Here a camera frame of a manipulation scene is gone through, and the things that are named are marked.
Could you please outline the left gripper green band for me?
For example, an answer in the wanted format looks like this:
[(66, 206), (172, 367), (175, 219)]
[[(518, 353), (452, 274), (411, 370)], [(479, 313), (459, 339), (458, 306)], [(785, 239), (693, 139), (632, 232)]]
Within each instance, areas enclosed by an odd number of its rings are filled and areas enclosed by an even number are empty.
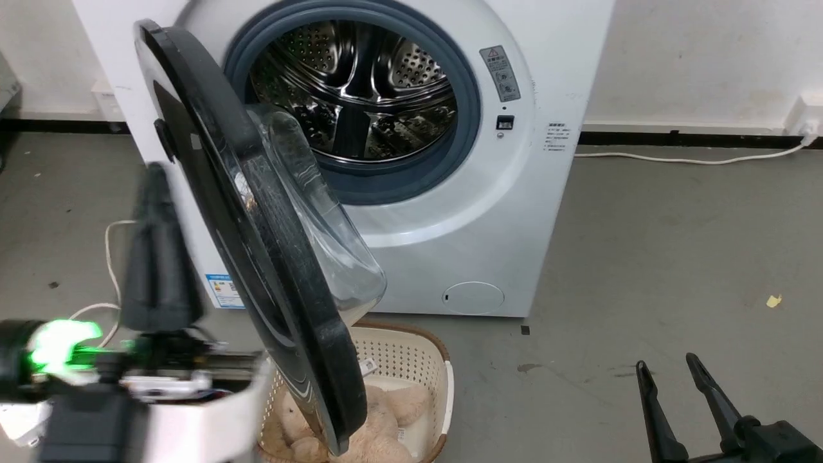
[(203, 329), (188, 328), (203, 317), (203, 302), (175, 204), (164, 166), (148, 164), (133, 217), (122, 323), (155, 333), (107, 349), (90, 345), (101, 335), (95, 322), (3, 320), (2, 402), (38, 403), (95, 382), (118, 383), (148, 401), (191, 401), (249, 384), (260, 351), (230, 352)]

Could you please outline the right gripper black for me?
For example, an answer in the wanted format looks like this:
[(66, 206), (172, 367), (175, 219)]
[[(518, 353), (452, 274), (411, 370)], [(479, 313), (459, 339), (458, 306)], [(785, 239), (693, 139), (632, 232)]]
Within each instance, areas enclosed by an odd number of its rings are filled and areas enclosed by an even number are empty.
[[(740, 414), (696, 354), (685, 355), (696, 388), (705, 396), (724, 454), (741, 453), (744, 462), (821, 462), (822, 450), (799, 430), (779, 420), (761, 424)], [(658, 400), (658, 387), (645, 361), (635, 366), (647, 442), (653, 462), (687, 462), (687, 448), (676, 439)]]

